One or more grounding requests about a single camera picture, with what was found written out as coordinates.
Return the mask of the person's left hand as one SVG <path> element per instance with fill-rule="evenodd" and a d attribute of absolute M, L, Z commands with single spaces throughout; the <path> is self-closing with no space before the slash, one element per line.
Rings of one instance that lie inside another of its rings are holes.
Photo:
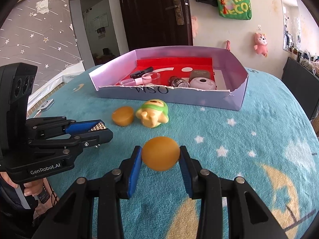
<path fill-rule="evenodd" d="M 12 182 L 6 172 L 1 172 L 1 178 L 13 188 L 18 188 L 18 184 Z M 43 179 L 25 183 L 24 187 L 24 196 L 37 196 L 43 190 Z"/>

